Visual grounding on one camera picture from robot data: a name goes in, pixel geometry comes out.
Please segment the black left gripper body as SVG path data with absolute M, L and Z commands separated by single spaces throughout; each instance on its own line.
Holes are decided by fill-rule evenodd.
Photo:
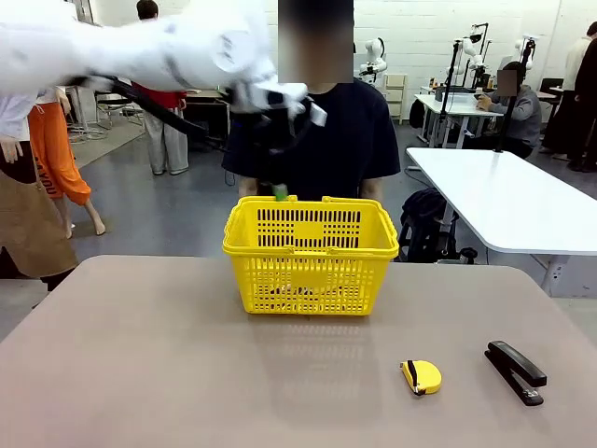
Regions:
M 318 125 L 318 106 L 305 88 L 234 88 L 229 171 L 242 186 L 293 183 L 292 164 Z

